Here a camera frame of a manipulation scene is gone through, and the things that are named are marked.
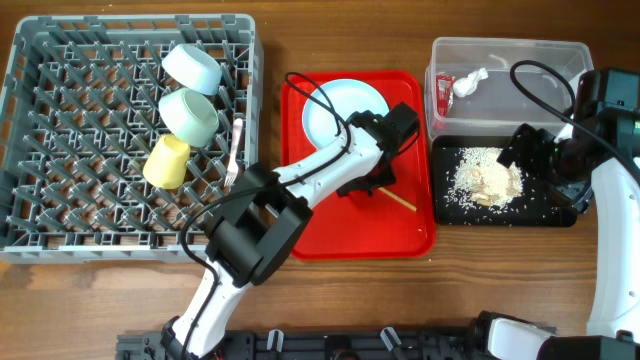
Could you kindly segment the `wooden chopstick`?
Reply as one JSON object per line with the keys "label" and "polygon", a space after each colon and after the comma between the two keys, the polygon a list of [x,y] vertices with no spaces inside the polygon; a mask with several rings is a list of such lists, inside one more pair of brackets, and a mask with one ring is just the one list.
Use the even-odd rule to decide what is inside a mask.
{"label": "wooden chopstick", "polygon": [[393,199],[394,201],[398,202],[399,204],[403,205],[404,207],[408,208],[409,210],[416,212],[417,211],[417,207],[415,205],[413,205],[412,203],[408,202],[407,200],[403,199],[402,197],[398,196],[397,194],[389,191],[388,189],[384,188],[384,187],[379,187],[378,190],[385,194],[386,196],[390,197],[391,199]]}

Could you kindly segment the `light blue plate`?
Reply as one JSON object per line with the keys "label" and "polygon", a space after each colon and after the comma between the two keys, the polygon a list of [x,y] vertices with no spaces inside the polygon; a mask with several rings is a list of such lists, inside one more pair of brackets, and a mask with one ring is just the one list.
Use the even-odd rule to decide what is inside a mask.
{"label": "light blue plate", "polygon": [[[354,112],[371,111],[382,116],[389,112],[383,96],[365,82],[337,79],[322,84],[321,88],[344,120]],[[334,116],[312,100],[307,100],[303,107],[302,125],[307,139],[316,149],[325,147],[336,137]]]}

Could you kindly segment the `rice and food scraps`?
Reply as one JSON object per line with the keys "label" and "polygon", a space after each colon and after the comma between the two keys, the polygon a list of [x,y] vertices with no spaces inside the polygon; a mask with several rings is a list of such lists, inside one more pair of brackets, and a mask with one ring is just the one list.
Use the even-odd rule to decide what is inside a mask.
{"label": "rice and food scraps", "polygon": [[524,194],[522,171],[515,164],[505,167],[498,162],[501,150],[495,147],[462,148],[460,160],[447,170],[452,184],[444,199],[464,211],[506,212],[511,203]]}

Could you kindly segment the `red snack wrapper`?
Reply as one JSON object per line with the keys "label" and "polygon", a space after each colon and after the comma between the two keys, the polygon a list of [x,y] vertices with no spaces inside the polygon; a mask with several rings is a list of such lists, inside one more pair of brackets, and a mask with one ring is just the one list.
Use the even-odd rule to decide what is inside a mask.
{"label": "red snack wrapper", "polygon": [[438,114],[446,117],[453,103],[453,85],[455,77],[438,74],[436,76],[436,103]]}

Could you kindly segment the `white napkin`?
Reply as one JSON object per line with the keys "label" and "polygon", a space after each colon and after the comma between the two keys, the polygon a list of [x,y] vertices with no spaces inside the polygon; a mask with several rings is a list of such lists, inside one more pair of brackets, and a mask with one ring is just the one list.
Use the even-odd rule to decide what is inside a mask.
{"label": "white napkin", "polygon": [[468,74],[466,77],[457,79],[453,84],[453,93],[459,98],[471,95],[477,89],[480,81],[489,77],[485,68],[480,68]]}

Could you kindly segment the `white plastic fork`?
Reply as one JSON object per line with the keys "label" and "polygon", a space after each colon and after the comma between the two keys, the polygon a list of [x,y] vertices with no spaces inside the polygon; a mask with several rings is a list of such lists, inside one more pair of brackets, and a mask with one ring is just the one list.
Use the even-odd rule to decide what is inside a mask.
{"label": "white plastic fork", "polygon": [[244,121],[242,118],[236,118],[233,121],[229,161],[224,180],[224,186],[227,188],[229,188],[234,183],[239,172],[239,165],[237,163],[237,152],[242,136],[243,124]]}

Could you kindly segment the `green bowl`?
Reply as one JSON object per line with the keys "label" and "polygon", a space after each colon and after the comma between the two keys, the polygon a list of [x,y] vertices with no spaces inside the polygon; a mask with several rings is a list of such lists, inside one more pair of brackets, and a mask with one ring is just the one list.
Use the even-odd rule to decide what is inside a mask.
{"label": "green bowl", "polygon": [[158,110],[171,133],[192,147],[205,147],[219,127],[213,104],[203,94],[189,88],[161,97]]}

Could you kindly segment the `yellow cup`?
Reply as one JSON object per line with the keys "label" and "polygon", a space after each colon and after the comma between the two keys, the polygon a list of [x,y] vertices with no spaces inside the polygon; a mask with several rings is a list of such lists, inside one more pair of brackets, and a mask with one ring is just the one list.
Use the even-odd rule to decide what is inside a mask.
{"label": "yellow cup", "polygon": [[184,183],[190,146],[173,134],[163,135],[143,167],[148,183],[162,189],[176,189]]}

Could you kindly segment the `light blue bowl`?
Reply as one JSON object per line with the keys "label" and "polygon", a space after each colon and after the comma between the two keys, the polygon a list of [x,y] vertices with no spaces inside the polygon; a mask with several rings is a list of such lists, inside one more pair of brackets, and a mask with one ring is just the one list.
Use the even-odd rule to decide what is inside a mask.
{"label": "light blue bowl", "polygon": [[161,62],[164,70],[178,83],[207,96],[218,93],[222,78],[220,64],[203,50],[179,44]]}

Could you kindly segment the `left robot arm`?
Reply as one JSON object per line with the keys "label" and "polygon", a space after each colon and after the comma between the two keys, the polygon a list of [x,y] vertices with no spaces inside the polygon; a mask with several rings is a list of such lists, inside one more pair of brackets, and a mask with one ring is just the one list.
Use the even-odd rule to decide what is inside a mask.
{"label": "left robot arm", "polygon": [[270,170],[251,166],[231,192],[206,205],[203,257],[189,247],[189,218],[178,234],[184,253],[203,267],[202,281],[186,312],[162,330],[161,344],[174,359],[203,359],[224,338],[226,325],[252,286],[284,263],[329,195],[373,192],[395,183],[393,160],[419,130],[413,115],[355,112],[338,121],[340,134],[325,147],[291,165]]}

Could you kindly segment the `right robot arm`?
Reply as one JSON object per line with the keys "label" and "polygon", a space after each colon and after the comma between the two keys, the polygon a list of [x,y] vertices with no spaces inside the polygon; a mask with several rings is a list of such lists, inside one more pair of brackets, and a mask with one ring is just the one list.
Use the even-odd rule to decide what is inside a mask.
{"label": "right robot arm", "polygon": [[558,336],[531,322],[482,312],[465,341],[469,356],[496,359],[636,359],[639,356],[639,76],[607,68],[582,74],[559,111],[520,82],[515,87],[571,125],[564,140],[521,125],[501,152],[558,192],[590,187],[597,205],[596,289],[583,336]]}

